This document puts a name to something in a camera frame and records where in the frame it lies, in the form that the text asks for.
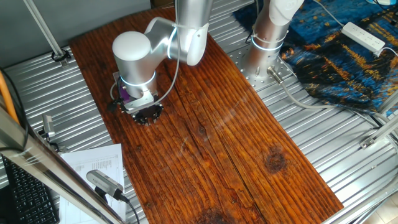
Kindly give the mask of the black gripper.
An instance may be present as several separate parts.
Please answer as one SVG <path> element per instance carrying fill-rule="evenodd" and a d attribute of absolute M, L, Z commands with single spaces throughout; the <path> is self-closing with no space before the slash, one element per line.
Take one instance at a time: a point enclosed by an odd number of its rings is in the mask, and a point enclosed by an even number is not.
<path fill-rule="evenodd" d="M 163 110 L 164 107 L 162 104 L 153 105 L 140 110 L 138 113 L 132 115 L 132 118 L 137 124 L 147 125 L 149 118 L 153 121 L 158 120 Z"/>

